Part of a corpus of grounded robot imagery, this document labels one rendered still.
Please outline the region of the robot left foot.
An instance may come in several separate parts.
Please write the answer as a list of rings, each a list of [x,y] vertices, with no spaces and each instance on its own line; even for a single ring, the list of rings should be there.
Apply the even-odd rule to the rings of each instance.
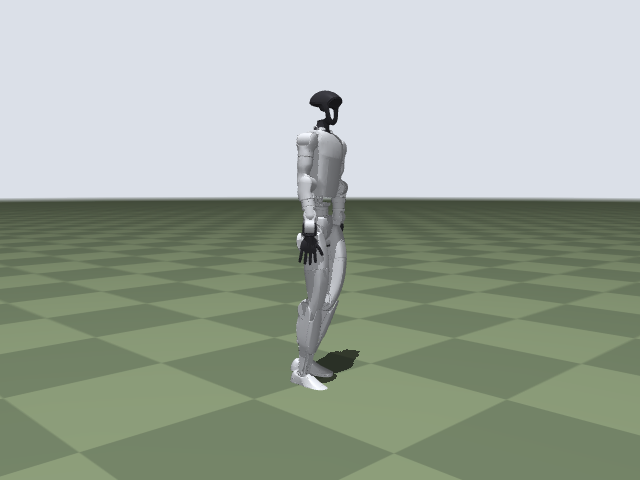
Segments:
[[[299,367],[299,358],[296,358],[292,364],[291,364],[291,371],[295,371]],[[307,369],[307,371],[309,370],[309,367]],[[319,377],[332,377],[333,376],[333,371],[319,365],[317,362],[315,362],[313,360],[312,365],[311,365],[311,369],[310,369],[310,373],[313,376],[319,376]]]

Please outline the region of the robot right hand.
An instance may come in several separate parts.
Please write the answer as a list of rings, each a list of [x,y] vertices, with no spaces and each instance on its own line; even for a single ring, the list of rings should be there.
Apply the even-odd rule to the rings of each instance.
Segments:
[[[317,262],[317,256],[316,256],[316,252],[317,249],[320,253],[321,256],[323,256],[323,251],[320,248],[320,246],[318,245],[318,241],[317,239],[315,239],[314,237],[317,234],[317,225],[315,223],[315,231],[314,233],[304,233],[304,223],[302,226],[302,235],[305,236],[305,238],[302,240],[301,245],[300,245],[300,255],[299,255],[299,263],[302,260],[302,256],[303,256],[303,251],[305,252],[304,254],[304,264],[306,264],[307,262],[307,253],[309,253],[309,265],[311,265],[312,263],[312,254],[314,256],[314,263]]]

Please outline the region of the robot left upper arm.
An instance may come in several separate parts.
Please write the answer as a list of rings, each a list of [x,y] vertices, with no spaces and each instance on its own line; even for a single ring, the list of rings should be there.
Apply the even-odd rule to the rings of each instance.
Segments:
[[[342,148],[343,148],[343,159],[342,159],[342,165],[341,165],[341,172],[340,172],[340,180],[339,180],[339,187],[338,187],[338,191],[337,191],[337,195],[343,195],[348,191],[348,185],[345,181],[341,180],[341,176],[344,172],[344,163],[345,163],[345,155],[347,152],[347,146],[346,143],[344,141],[342,141]]]

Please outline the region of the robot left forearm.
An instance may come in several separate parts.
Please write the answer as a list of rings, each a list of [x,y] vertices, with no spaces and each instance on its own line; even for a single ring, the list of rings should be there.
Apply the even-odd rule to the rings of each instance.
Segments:
[[[343,194],[343,195],[336,195],[336,198],[331,198],[332,211],[333,211],[332,218],[333,218],[333,224],[335,224],[335,225],[339,225],[340,226],[341,223],[344,223],[344,220],[346,218],[345,213],[344,213],[344,211],[345,211],[345,202],[346,202],[346,193]]]

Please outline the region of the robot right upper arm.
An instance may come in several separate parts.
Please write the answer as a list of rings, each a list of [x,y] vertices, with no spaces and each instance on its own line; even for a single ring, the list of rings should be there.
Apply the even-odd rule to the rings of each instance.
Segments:
[[[301,177],[307,176],[311,180],[311,192],[313,192],[317,182],[309,174],[313,166],[314,150],[318,146],[318,134],[301,133],[297,136],[296,145],[298,149],[297,185]]]

